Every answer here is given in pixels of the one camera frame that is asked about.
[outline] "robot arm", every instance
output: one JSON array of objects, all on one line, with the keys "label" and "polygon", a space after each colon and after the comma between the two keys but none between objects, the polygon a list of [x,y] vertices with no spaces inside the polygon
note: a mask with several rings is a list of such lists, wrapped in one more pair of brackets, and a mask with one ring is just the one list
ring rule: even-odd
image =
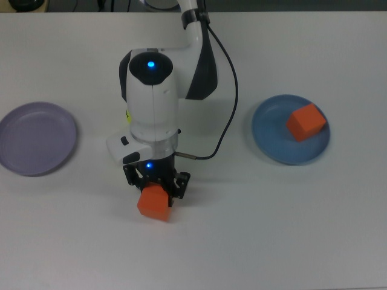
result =
[{"label": "robot arm", "polygon": [[209,39],[209,18],[203,0],[179,0],[181,20],[188,46],[184,48],[150,48],[130,51],[120,63],[122,97],[126,101],[128,65],[136,55],[146,51],[162,53],[174,64],[178,98],[203,100],[218,85],[218,73]]},{"label": "robot arm", "polygon": [[183,198],[190,178],[174,166],[178,99],[203,100],[218,84],[204,2],[178,2],[188,46],[132,50],[123,58],[120,84],[132,121],[106,141],[128,183],[141,191],[150,182],[160,184],[170,207],[173,198]]}]

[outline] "orange cube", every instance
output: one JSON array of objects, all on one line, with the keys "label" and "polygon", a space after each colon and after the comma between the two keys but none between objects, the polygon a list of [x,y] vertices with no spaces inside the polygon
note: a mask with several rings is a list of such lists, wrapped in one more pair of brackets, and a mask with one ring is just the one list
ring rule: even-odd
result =
[{"label": "orange cube", "polygon": [[171,208],[168,207],[168,193],[160,184],[150,184],[141,192],[137,208],[144,216],[168,221]]},{"label": "orange cube", "polygon": [[291,113],[286,126],[294,138],[301,142],[320,132],[326,122],[316,106],[310,103]]}]

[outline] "blue plate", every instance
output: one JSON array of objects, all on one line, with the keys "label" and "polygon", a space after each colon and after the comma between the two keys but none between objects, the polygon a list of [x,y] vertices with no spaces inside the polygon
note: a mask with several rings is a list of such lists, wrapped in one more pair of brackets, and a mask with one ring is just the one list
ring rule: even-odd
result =
[{"label": "blue plate", "polygon": [[253,116],[253,136],[267,156],[284,164],[301,165],[312,162],[327,148],[331,135],[328,120],[318,134],[301,142],[286,127],[291,113],[310,103],[296,95],[277,95],[258,107]]}]

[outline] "table surface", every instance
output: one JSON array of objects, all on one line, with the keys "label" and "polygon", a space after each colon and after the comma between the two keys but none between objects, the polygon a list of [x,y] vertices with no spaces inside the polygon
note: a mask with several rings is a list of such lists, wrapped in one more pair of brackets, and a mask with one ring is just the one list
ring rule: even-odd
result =
[{"label": "table surface", "polygon": [[[168,223],[140,215],[105,140],[126,126],[120,60],[185,45],[180,15],[0,17],[0,117],[53,102],[79,134],[50,175],[0,167],[1,289],[386,287],[387,13],[210,17],[238,73],[239,106],[215,158],[177,158],[192,178]],[[218,88],[180,101],[181,152],[210,154],[233,106],[232,73],[212,43]],[[255,146],[254,110],[278,94],[327,116],[331,141],[316,162],[285,166]]]}]

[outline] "black cable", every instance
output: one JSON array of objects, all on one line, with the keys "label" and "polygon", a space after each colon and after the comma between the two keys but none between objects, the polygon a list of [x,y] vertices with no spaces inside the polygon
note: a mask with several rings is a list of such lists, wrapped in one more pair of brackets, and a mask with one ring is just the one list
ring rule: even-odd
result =
[{"label": "black cable", "polygon": [[218,36],[216,36],[216,34],[213,32],[213,30],[209,26],[207,26],[207,27],[208,27],[208,31],[212,34],[213,38],[216,40],[216,42],[218,43],[218,45],[222,49],[224,55],[226,56],[227,60],[229,61],[230,66],[231,66],[231,70],[232,70],[232,74],[234,76],[234,82],[235,82],[235,102],[234,102],[234,107],[232,109],[232,113],[231,113],[231,116],[229,118],[229,121],[227,122],[227,124],[222,132],[222,135],[220,136],[219,142],[216,145],[216,148],[215,148],[213,154],[211,154],[209,156],[205,156],[205,157],[200,157],[200,156],[189,155],[189,154],[185,154],[185,153],[181,153],[181,152],[175,152],[175,156],[185,157],[185,158],[194,159],[194,160],[208,160],[208,159],[211,159],[212,157],[214,157],[215,154],[218,152],[220,145],[223,141],[223,138],[224,138],[228,128],[230,127],[232,119],[234,118],[236,107],[238,105],[238,98],[239,98],[238,78],[236,77],[235,68],[234,68],[234,65],[231,61],[231,58],[230,58],[229,54],[227,53],[226,49],[224,48],[222,42],[219,40]]},{"label": "black cable", "polygon": [[75,9],[77,8],[77,6],[78,6],[78,0],[75,0],[75,6],[74,6],[72,12],[75,12]]}]

